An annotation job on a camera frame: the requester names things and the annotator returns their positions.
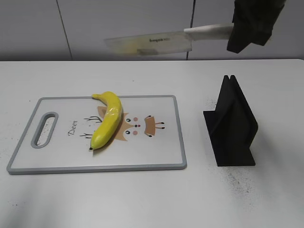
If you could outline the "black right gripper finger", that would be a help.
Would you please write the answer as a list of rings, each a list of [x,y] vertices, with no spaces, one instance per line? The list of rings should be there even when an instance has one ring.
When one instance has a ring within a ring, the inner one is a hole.
[[[254,16],[252,13],[254,3],[254,0],[234,1],[232,19],[234,27],[228,40],[227,51],[239,53],[251,43],[254,34]]]

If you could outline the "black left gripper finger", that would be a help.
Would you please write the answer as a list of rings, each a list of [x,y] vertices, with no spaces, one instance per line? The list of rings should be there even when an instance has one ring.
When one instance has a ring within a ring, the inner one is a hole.
[[[271,38],[274,24],[284,6],[284,0],[254,1],[251,7],[251,13],[254,18],[254,44],[264,46]]]

